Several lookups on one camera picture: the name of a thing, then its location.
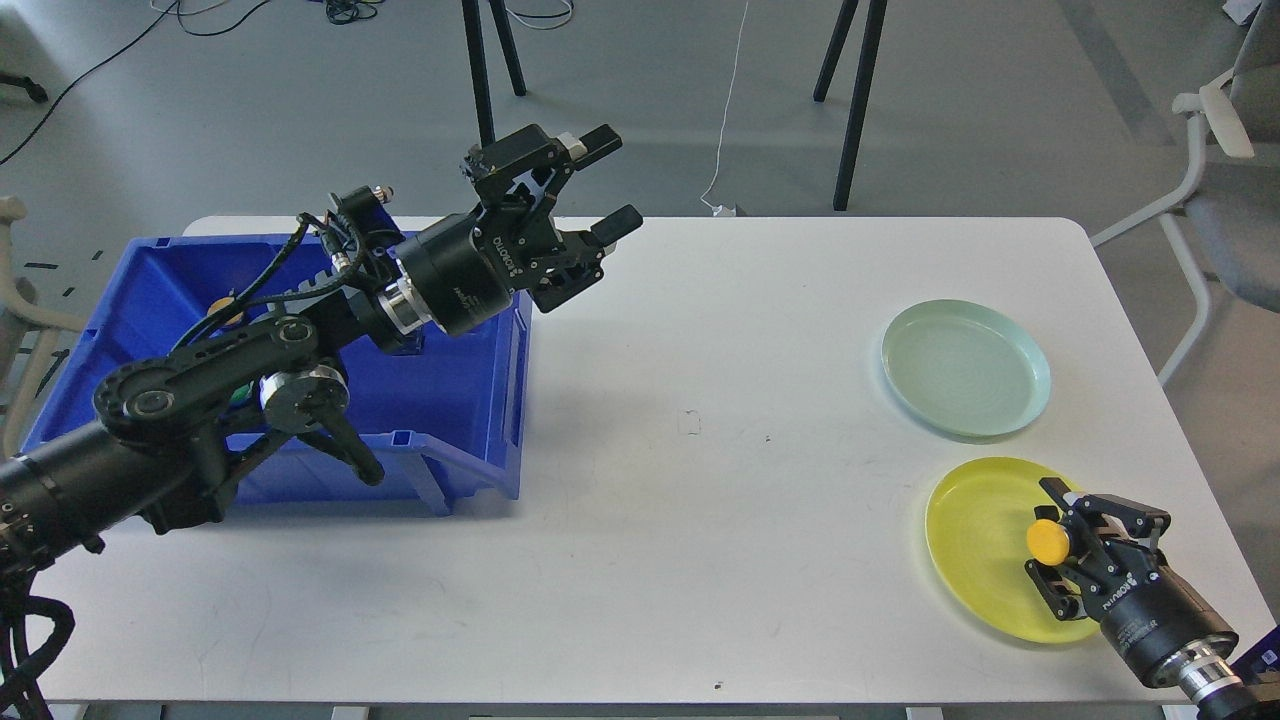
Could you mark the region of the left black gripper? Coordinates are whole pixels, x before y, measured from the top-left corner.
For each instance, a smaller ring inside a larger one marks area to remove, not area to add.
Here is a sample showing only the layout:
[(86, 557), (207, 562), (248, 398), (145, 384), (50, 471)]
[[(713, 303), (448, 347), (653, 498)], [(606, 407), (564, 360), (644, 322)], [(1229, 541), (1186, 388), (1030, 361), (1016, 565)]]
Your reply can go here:
[(570, 176), (622, 143), (608, 124), (580, 137), (550, 137), (530, 124), (472, 146), (463, 176), (477, 206), (394, 247), (385, 314), (396, 331), (410, 334), (433, 323), (456, 337), (509, 307), (517, 293), (550, 313), (600, 281), (604, 259), (643, 225), (643, 215), (625, 205), (585, 231), (561, 231), (549, 211)]

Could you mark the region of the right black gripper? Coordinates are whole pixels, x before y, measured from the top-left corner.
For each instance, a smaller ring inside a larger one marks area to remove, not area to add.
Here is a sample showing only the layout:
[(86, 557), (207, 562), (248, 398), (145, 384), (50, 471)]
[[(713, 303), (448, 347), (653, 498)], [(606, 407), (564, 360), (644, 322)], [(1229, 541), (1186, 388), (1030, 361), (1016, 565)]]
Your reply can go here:
[(1148, 688), (1179, 684), (1198, 653), (1230, 656), (1238, 633), (1158, 550), (1172, 525), (1170, 512), (1116, 495), (1074, 491), (1060, 477), (1042, 477), (1038, 486), (1052, 501), (1038, 507), (1038, 519), (1060, 523), (1071, 537), (1064, 565), (1024, 562), (1057, 621), (1096, 620)]

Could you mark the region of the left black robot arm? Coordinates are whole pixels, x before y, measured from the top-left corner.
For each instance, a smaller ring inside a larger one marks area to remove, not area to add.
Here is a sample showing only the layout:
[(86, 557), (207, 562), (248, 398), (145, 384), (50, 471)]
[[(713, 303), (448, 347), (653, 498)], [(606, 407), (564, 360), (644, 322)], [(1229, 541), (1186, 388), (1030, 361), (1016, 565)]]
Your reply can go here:
[(380, 484), (383, 465), (346, 419), (339, 352), (361, 338), (390, 352), (426, 324), (457, 337), (521, 292), (549, 313), (595, 284), (643, 217), (626, 205), (559, 231), (552, 214), (570, 178), (621, 143), (609, 126), (552, 137), (532, 124), (476, 145), (462, 172), (477, 205), (411, 236), (385, 210), (389, 188), (332, 196), (168, 354), (108, 374), (92, 421), (4, 460), (3, 707), (51, 715), (38, 679), (76, 620), (31, 588), (69, 551), (102, 552), (101, 534), (134, 515), (157, 534), (223, 520), (241, 480), (291, 439)]

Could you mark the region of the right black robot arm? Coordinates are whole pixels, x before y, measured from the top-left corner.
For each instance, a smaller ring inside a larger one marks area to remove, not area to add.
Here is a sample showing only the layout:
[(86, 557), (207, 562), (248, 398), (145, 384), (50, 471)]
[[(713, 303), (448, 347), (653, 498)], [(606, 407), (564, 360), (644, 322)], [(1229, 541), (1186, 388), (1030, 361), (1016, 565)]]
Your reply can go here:
[(1277, 717), (1277, 674), (1228, 662), (1239, 635), (1158, 547), (1167, 511), (1059, 477), (1039, 487), (1051, 502), (1034, 510), (1024, 569), (1059, 621), (1097, 623), (1142, 685), (1178, 687), (1199, 719)]

